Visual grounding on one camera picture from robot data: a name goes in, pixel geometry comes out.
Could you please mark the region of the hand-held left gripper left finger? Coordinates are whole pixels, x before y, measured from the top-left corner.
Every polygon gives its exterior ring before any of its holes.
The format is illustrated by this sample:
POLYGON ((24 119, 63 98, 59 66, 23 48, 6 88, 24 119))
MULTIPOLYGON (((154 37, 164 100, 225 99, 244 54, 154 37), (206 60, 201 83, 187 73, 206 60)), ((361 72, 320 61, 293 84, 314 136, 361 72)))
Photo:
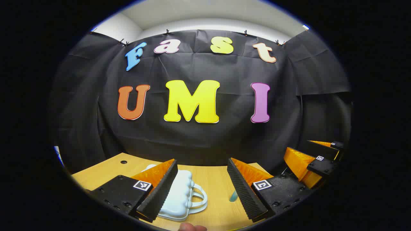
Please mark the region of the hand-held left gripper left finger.
POLYGON ((118 175, 86 192, 122 214, 152 223, 159 214, 177 173, 177 161, 171 159, 133 177, 118 175))

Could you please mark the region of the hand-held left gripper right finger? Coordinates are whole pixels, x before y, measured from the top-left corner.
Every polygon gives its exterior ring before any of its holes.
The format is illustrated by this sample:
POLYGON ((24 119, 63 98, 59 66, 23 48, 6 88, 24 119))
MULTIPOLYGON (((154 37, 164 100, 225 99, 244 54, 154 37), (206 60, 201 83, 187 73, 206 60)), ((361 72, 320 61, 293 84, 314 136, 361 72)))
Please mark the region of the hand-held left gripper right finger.
POLYGON ((246 170, 248 169, 252 173, 260 172, 249 164, 233 158, 228 159, 227 172, 252 222, 278 217, 301 204, 314 193, 314 189, 310 189, 288 174, 247 182, 246 170))

